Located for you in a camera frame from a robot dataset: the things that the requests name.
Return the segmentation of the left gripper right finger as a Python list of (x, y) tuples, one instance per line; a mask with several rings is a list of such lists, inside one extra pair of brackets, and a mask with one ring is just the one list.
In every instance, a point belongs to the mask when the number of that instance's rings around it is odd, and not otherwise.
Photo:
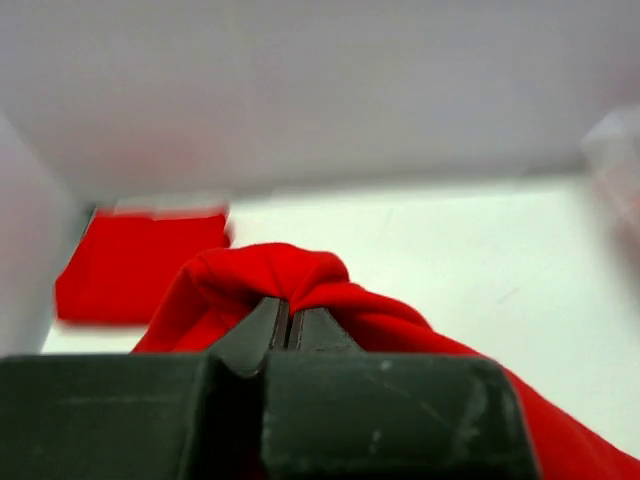
[(305, 353), (364, 352), (325, 308), (308, 309), (293, 315), (287, 349)]

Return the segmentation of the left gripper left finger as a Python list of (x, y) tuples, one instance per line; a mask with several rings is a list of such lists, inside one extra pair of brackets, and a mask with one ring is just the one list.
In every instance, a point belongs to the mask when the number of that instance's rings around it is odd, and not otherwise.
[(233, 326), (207, 353), (232, 373), (249, 378), (263, 366), (272, 350), (287, 348), (290, 334), (289, 305), (286, 301), (265, 297)]

